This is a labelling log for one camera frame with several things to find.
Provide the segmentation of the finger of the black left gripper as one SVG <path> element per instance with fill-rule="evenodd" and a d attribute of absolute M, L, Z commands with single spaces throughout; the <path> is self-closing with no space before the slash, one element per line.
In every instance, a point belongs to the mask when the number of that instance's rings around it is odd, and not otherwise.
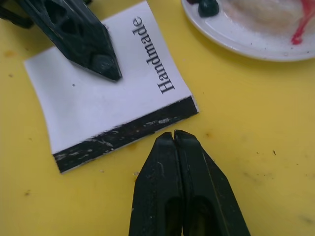
<path fill-rule="evenodd" d="M 22 8 L 71 62 L 111 81 L 118 59 L 106 26 L 87 0 L 24 0 Z"/>
<path fill-rule="evenodd" d="M 82 0 L 54 0 L 53 25 L 61 53 L 73 63 L 109 80 L 122 73 L 105 25 Z"/>

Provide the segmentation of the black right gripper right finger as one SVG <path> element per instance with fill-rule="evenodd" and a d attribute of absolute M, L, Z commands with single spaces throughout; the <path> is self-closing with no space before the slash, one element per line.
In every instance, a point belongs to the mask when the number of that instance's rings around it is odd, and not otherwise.
<path fill-rule="evenodd" d="M 250 232 L 222 170 L 197 138 L 175 131 L 184 191 L 183 234 L 248 236 Z"/>

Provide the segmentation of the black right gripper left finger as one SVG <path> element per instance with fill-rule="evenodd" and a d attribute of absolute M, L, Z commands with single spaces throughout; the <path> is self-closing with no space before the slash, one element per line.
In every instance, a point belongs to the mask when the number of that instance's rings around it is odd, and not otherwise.
<path fill-rule="evenodd" d="M 135 181 L 130 236 L 180 236 L 183 188 L 170 132 L 156 138 Z"/>

